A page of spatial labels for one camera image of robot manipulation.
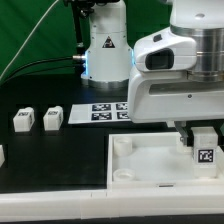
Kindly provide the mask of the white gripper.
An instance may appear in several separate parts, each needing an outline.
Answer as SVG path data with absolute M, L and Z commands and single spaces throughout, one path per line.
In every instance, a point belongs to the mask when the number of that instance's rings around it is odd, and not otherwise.
M 192 82 L 181 72 L 131 70 L 128 116 L 134 123 L 175 121 L 184 146 L 193 146 L 186 121 L 224 119 L 224 81 Z

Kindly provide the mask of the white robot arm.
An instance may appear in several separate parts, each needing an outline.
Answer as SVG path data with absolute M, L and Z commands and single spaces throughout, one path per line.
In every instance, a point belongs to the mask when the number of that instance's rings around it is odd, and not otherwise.
M 90 0 L 91 44 L 84 82 L 128 84 L 135 123 L 172 122 L 185 145 L 220 143 L 224 120 L 224 0 L 160 0 L 172 6 L 170 25 L 139 39 L 125 36 L 124 2 Z

